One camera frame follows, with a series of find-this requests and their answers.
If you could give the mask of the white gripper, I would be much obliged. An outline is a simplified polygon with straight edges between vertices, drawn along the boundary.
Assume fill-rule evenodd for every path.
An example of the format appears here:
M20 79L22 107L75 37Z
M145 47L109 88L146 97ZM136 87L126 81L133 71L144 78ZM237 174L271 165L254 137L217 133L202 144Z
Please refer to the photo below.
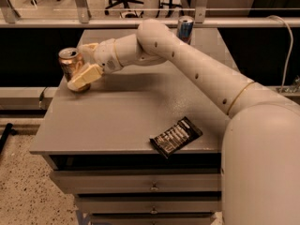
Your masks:
M90 83L101 78L103 73L111 74L123 68L116 55L114 38L99 44L82 44L78 50L86 64L67 83L67 87L72 91L82 91Z

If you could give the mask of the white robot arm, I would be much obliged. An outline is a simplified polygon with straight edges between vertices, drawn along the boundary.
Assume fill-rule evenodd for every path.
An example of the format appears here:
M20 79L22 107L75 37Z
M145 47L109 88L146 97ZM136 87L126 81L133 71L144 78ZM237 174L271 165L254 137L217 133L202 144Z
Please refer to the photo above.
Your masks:
M136 34L84 44L89 58L67 86L128 65L173 63L225 114L221 150L223 225L300 225L300 106L180 40L153 19Z

